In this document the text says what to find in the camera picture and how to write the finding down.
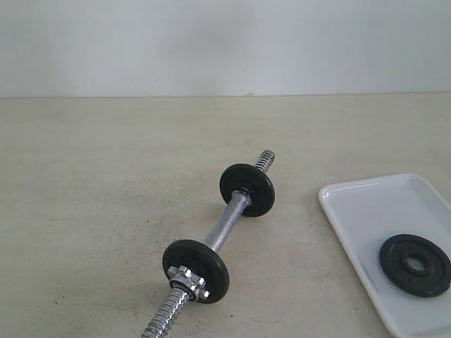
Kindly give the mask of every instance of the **rectangular white tray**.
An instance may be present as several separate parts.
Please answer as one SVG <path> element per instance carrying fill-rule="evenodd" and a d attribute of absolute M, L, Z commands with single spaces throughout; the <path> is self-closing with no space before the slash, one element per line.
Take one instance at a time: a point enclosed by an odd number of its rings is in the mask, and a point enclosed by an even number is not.
<path fill-rule="evenodd" d="M 384 275 L 378 254 L 396 234 L 415 234 L 451 257 L 451 208 L 424 178 L 398 174 L 332 184 L 319 201 L 388 330 L 399 338 L 451 337 L 451 290 L 412 296 Z"/>

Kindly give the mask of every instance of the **table surface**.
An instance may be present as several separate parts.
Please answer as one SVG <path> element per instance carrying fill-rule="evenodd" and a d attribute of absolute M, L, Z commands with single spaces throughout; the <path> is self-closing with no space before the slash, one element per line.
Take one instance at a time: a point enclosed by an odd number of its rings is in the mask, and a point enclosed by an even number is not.
<path fill-rule="evenodd" d="M 174 240 L 202 240 L 264 149 L 273 209 L 221 249 L 225 298 L 169 337 L 390 337 L 317 199 L 410 172 L 451 201 L 451 94 L 0 100 L 0 336 L 139 337 Z"/>

